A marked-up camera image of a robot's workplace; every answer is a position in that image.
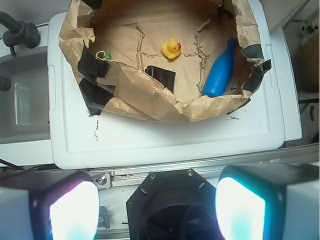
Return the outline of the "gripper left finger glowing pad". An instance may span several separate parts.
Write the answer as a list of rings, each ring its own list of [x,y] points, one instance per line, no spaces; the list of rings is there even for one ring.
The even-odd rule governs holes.
[[[2,240],[93,240],[98,188],[83,170],[12,170],[0,175]]]

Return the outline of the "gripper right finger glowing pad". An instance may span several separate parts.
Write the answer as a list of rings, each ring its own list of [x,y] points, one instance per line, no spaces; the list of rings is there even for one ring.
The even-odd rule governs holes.
[[[229,165],[216,186],[215,210],[226,240],[318,240],[320,168]]]

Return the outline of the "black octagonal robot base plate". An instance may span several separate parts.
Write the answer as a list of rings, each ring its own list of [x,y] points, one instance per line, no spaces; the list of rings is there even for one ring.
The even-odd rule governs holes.
[[[126,202],[132,240],[222,240],[216,188],[194,172],[147,177]]]

